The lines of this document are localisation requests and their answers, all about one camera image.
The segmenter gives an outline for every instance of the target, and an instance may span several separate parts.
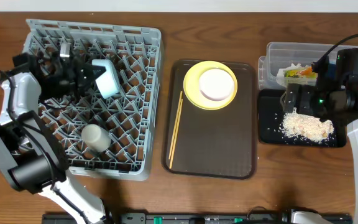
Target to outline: rice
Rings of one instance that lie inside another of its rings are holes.
[[[301,136],[302,140],[321,142],[334,132],[334,126],[330,120],[322,123],[319,118],[296,113],[294,108],[292,113],[284,115],[280,130],[288,138]]]

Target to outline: chopsticks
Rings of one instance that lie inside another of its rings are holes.
[[[179,102],[178,102],[178,109],[177,109],[177,116],[175,118],[175,124],[173,127],[173,132],[172,132],[172,140],[171,140],[171,147],[169,150],[169,157],[168,159],[170,159],[170,165],[169,165],[169,169],[172,168],[172,162],[173,162],[173,156],[175,155],[175,146],[177,143],[177,136],[178,136],[178,130],[179,130],[179,122],[180,122],[180,114],[181,114],[181,107],[183,104],[183,99],[182,97],[182,91],[180,92],[179,95]]]

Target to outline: tray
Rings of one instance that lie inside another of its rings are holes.
[[[146,27],[129,27],[80,22],[26,20],[31,32],[23,52],[46,57],[62,42],[84,58],[109,58],[119,72],[120,92],[103,99],[97,87],[79,101],[69,96],[50,99],[53,107],[39,104],[39,116],[59,139],[76,175],[114,179],[145,180],[151,169],[155,113],[160,88],[163,45],[161,32]],[[112,144],[97,154],[81,140],[81,130],[97,124],[110,133]]]
[[[199,60],[180,60],[172,68],[170,115],[162,164],[174,174],[248,179],[256,169],[256,75],[242,63],[224,63],[236,75],[233,101],[214,111],[202,110],[183,94],[173,165],[169,151],[180,91],[186,72]]]
[[[270,144],[287,144],[296,146],[322,146],[322,147],[343,147],[346,145],[345,127],[339,127],[335,123],[334,132],[329,135],[328,140],[321,143],[310,140],[285,137],[279,132],[281,122],[284,119],[284,112],[280,104],[280,97],[285,90],[261,90],[258,95],[258,120],[259,140]]]

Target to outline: clear plastic container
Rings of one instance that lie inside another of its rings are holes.
[[[316,62],[329,50],[331,44],[307,44],[307,43],[286,43],[271,42],[267,45],[267,55],[259,58],[259,89],[264,88],[284,90],[288,83],[299,83],[304,85],[315,85],[315,78],[283,78],[282,83],[277,83],[277,72],[280,68],[287,68],[292,63],[302,66],[311,65]],[[330,63],[336,63],[338,50],[358,48],[358,46],[340,45],[335,48],[328,56]]]

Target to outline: tabletop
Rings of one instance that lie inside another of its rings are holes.
[[[277,42],[334,44],[358,33],[358,14],[305,13],[117,13],[0,12],[0,69],[12,67],[29,28],[25,19],[155,27],[165,47],[158,99],[152,171],[143,182],[78,177],[114,212],[247,213],[260,205],[291,206],[321,213],[354,214],[355,191],[350,144],[343,148],[279,146],[258,143],[257,171],[249,180],[176,175],[161,165],[167,128],[170,70],[184,58],[248,63],[257,68],[266,45]],[[358,45],[358,39],[349,45]],[[2,105],[0,88],[0,110]],[[40,223],[44,213],[62,212],[54,202],[16,192],[0,174],[0,223]]]

